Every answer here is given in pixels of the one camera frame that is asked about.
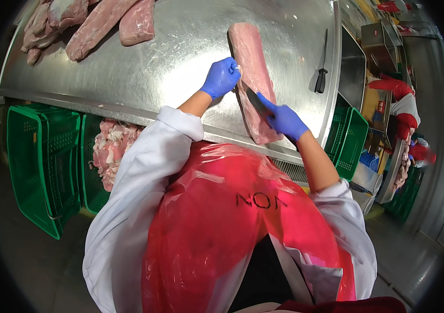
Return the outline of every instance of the green plastic crate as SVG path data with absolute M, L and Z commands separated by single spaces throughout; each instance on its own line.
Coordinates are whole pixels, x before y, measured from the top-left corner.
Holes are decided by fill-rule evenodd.
M 102 178 L 98 174 L 98 169 L 90 169 L 90 161 L 93 160 L 93 145 L 95 136 L 100 133 L 101 116 L 85 114 L 82 117 L 81 126 L 81 177 L 82 194 L 86 209 L 97 214 L 107 203 L 110 192 L 104 189 Z
M 8 110 L 7 146 L 20 211 L 55 239 L 81 209 L 78 187 L 79 113 L 42 104 Z
M 337 107 L 325 152 L 340 177 L 350 181 L 358 166 L 368 133 L 368 122 L 355 108 Z

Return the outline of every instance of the person's left hand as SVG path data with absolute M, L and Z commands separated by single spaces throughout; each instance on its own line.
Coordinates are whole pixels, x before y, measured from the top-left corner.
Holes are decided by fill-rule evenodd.
M 237 66 L 236 60 L 231 57 L 213 63 L 200 91 L 206 92 L 215 99 L 234 89 L 241 78 Z

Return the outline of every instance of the red sign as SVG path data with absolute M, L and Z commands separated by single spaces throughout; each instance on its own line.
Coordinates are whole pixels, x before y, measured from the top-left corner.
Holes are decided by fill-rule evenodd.
M 379 105 L 377 107 L 377 111 L 379 113 L 384 113 L 384 109 L 385 109 L 385 101 L 379 101 Z

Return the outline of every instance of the blue glove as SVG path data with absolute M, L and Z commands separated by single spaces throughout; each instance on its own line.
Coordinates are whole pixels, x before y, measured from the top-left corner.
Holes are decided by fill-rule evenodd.
M 206 92 L 215 99 L 234 89 L 241 78 L 237 66 L 236 60 L 231 57 L 213 63 L 200 91 Z
M 295 141 L 299 140 L 309 128 L 289 106 L 277 106 L 267 100 L 260 92 L 256 94 L 262 103 L 274 113 L 274 118 L 267 117 L 269 125 L 278 133 L 288 135 Z

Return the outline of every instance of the white coat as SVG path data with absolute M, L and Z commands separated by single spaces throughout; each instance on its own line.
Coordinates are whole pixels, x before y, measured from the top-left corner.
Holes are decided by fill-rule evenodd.
M 165 106 L 157 121 L 143 130 L 123 156 L 109 201 L 88 230 L 82 263 L 88 291 L 102 312 L 142 312 L 141 260 L 149 226 L 168 177 L 180 171 L 189 157 L 191 143 L 203 136 L 199 117 Z M 338 244 L 351 254 L 356 298 L 368 298 L 377 275 L 375 249 L 347 182 L 341 181 L 310 197 L 331 225 Z M 341 268 L 305 264 L 296 249 L 282 246 L 273 237 L 271 240 L 297 301 L 310 302 L 310 296 L 293 260 L 313 286 L 317 303 L 335 300 Z M 250 257 L 251 254 L 217 281 L 207 311 L 227 312 Z

